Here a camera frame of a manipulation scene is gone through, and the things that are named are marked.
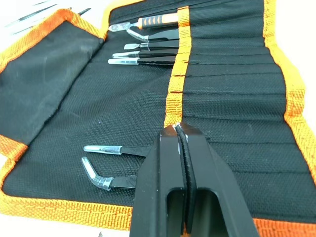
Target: tweezer handle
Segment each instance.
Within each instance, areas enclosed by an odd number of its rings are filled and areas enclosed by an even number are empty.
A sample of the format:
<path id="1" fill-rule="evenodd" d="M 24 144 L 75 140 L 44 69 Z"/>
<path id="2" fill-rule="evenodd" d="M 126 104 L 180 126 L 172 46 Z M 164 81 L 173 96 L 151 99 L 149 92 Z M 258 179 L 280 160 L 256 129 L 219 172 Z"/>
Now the tweezer handle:
<path id="1" fill-rule="evenodd" d="M 149 28 L 149 27 L 159 27 L 159 26 L 171 26 L 176 25 L 178 22 L 178 14 L 164 14 L 158 16 L 149 16 L 138 19 L 138 28 Z"/>
<path id="2" fill-rule="evenodd" d="M 150 64 L 150 65 L 173 65 L 175 60 L 176 60 L 176 56 L 140 58 L 138 59 L 138 63 Z"/>
<path id="3" fill-rule="evenodd" d="M 161 50 L 179 48 L 179 40 L 168 40 L 161 42 L 146 42 L 140 44 L 141 51 Z"/>
<path id="4" fill-rule="evenodd" d="M 176 56 L 178 53 L 177 48 L 173 49 L 163 49 L 163 50 L 151 50 L 151 51 L 140 51 L 140 58 L 149 58 L 149 57 L 165 57 L 165 56 Z"/>

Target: black handle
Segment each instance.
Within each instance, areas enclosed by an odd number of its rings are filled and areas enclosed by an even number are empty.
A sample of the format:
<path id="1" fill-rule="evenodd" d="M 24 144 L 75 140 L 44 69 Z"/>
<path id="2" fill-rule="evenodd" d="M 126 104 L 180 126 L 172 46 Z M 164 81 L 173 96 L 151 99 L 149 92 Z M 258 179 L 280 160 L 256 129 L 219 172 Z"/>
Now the black handle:
<path id="1" fill-rule="evenodd" d="M 176 56 L 140 58 L 138 59 L 138 63 L 151 64 L 151 65 L 173 65 L 175 60 L 176 60 Z"/>
<path id="2" fill-rule="evenodd" d="M 161 31 L 148 37 L 148 40 L 178 40 L 179 30 Z"/>
<path id="3" fill-rule="evenodd" d="M 163 50 L 140 51 L 138 54 L 141 58 L 150 58 L 150 57 L 176 56 L 177 53 L 178 53 L 178 49 L 173 48 L 173 49 L 163 49 Z"/>
<path id="4" fill-rule="evenodd" d="M 179 48 L 179 41 L 178 40 L 169 40 L 169 41 L 162 41 L 162 42 L 149 42 L 148 48 L 150 50 Z"/>

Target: tool case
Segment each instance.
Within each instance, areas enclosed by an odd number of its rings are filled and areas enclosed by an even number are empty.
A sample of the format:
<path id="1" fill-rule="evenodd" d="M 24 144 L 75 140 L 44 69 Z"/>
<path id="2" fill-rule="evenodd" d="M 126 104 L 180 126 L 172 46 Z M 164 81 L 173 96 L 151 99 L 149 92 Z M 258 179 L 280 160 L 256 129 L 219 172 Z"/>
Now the tool case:
<path id="1" fill-rule="evenodd" d="M 139 43 L 109 25 L 174 12 L 173 66 L 107 63 Z M 152 145 L 183 122 L 230 167 L 259 236 L 316 236 L 316 139 L 275 12 L 276 0 L 121 0 L 101 29 L 67 9 L 45 19 L 0 55 L 0 212 L 128 231 L 135 191 L 97 188 L 80 158 L 109 177 L 145 158 L 83 147 Z"/>

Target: stitching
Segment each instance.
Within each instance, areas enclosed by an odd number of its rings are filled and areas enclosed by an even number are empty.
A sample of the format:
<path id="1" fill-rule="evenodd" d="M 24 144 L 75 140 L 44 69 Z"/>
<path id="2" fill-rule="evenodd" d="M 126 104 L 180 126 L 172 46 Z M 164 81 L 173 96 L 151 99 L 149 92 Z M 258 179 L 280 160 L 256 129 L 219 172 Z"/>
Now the stitching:
<path id="1" fill-rule="evenodd" d="M 217 63 L 198 63 L 198 62 L 192 63 L 189 61 L 189 64 L 190 65 L 227 65 L 227 66 L 230 66 L 230 65 L 259 65 L 259 64 L 261 64 L 261 65 L 266 65 L 266 64 L 274 65 L 275 63 L 273 62 L 273 63 L 235 63 L 235 64 L 233 64 L 233 63 L 223 63 L 223 64 L 219 63 L 219 64 L 217 64 Z"/>
<path id="2" fill-rule="evenodd" d="M 122 214 L 122 213 L 109 213 L 106 211 L 89 211 L 89 210 L 69 210 L 66 208 L 57 208 L 57 207 L 48 207 L 48 206 L 27 206 L 27 205 L 19 205 L 19 204 L 12 204 L 12 203 L 5 203 L 7 206 L 16 206 L 16 207 L 22 207 L 22 208 L 36 208 L 36 209 L 47 209 L 47 210 L 57 210 L 57 211 L 65 211 L 65 212 L 85 212 L 85 213 L 100 213 L 100 214 L 106 214 L 106 215 L 120 215 L 120 216 L 130 216 L 130 214 Z"/>
<path id="3" fill-rule="evenodd" d="M 186 76 L 186 78 L 204 78 L 204 77 L 217 77 L 227 75 L 257 75 L 257 74 L 281 74 L 282 73 L 234 73 L 234 74 L 217 74 L 217 75 L 203 75 L 203 76 Z"/>
<path id="4" fill-rule="evenodd" d="M 244 96 L 250 96 L 250 95 L 285 95 L 284 93 L 210 93 L 210 92 L 183 92 L 183 94 L 193 94 L 193 95 L 244 95 Z"/>

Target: tweezer tip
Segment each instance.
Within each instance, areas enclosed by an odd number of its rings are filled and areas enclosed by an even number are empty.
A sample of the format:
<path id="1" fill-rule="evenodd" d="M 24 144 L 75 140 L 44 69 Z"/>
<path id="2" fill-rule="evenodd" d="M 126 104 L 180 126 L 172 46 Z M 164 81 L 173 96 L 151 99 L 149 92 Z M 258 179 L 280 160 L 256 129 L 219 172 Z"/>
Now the tweezer tip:
<path id="1" fill-rule="evenodd" d="M 137 43 L 128 43 L 124 46 L 124 50 L 136 49 L 138 47 L 139 47 L 139 44 Z"/>

